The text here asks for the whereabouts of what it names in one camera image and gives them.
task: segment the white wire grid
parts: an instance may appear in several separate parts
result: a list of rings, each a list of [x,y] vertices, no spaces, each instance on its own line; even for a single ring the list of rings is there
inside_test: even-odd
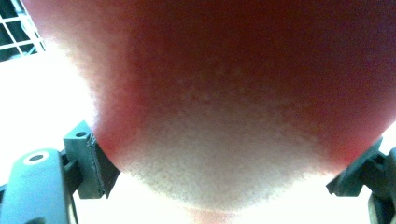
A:
[[[13,18],[3,18],[2,15],[0,15],[0,26],[1,25],[4,26],[8,36],[12,40],[12,43],[10,44],[0,45],[0,54],[2,53],[2,50],[12,49],[12,48],[15,48],[19,53],[19,55],[14,55],[13,57],[18,57],[18,56],[24,57],[26,55],[30,55],[34,53],[35,51],[36,52],[44,51],[45,50],[44,41],[38,35],[38,31],[35,28],[32,18],[28,14],[23,2],[19,0],[11,0],[11,2],[15,7],[15,11],[18,16]],[[15,38],[15,36],[12,34],[12,32],[8,27],[10,22],[15,22],[15,21],[21,22],[21,28],[29,37],[29,40],[17,41],[17,39]],[[29,44],[33,44],[33,47],[29,51],[26,52],[21,49],[21,46],[29,45]]]

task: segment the black plastic bracket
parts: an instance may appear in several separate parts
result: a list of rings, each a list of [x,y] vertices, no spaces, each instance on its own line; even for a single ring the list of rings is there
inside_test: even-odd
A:
[[[330,194],[357,197],[366,185],[372,191],[371,222],[389,224],[396,221],[396,148],[386,156],[379,151],[381,142],[382,139],[372,145],[326,187]]]
[[[14,163],[0,186],[0,223],[78,223],[73,193],[81,199],[108,197],[120,171],[83,121],[64,138],[65,149],[41,149]]]

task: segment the hole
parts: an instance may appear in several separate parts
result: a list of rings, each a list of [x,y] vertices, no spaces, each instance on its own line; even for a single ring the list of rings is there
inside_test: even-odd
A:
[[[43,217],[37,217],[28,222],[25,222],[25,224],[46,224],[46,219],[44,219]]]
[[[35,155],[32,158],[30,158],[29,161],[38,161],[43,159],[43,157],[44,157],[43,155]]]
[[[45,161],[49,156],[50,154],[47,151],[38,151],[30,154],[29,156],[26,156],[26,158],[23,160],[23,164],[36,165],[42,161]]]
[[[376,156],[376,157],[374,158],[374,161],[375,161],[376,163],[378,163],[378,164],[384,164],[385,158],[384,158],[384,157],[381,157],[380,155],[378,155],[378,156]]]
[[[83,137],[83,136],[85,136],[85,135],[87,135],[86,132],[76,133],[76,137]]]

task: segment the black plastic part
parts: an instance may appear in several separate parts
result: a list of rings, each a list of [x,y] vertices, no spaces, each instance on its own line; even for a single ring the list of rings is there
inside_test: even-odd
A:
[[[57,150],[38,150],[14,163],[0,223],[77,223]]]
[[[337,196],[357,197],[361,193],[363,183],[360,180],[361,168],[367,160],[382,154],[379,152],[382,138],[373,144],[357,160],[350,164],[340,175],[338,175],[326,187],[330,194]]]
[[[385,160],[385,174],[390,198],[396,204],[396,148],[390,151]]]
[[[371,223],[389,224],[394,216],[394,206],[392,201],[384,201],[374,194],[369,199],[369,215]]]
[[[6,192],[7,185],[0,186],[0,204],[3,201],[4,192]]]
[[[375,158],[367,160],[361,167],[359,180],[366,185],[373,194],[384,201],[390,200],[389,184],[385,175],[384,162],[387,157],[378,154]]]
[[[67,190],[71,195],[78,189],[82,183],[82,174],[79,170],[77,161],[70,161],[64,167],[64,178],[66,180]]]
[[[108,197],[120,171],[110,162],[96,143],[88,125],[82,121],[64,138],[69,161],[77,161],[84,181],[78,187],[81,199]]]

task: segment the wire rack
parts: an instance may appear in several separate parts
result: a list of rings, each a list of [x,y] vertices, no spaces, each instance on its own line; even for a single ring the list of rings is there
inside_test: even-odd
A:
[[[0,0],[0,62],[45,51],[43,39],[20,0]]]

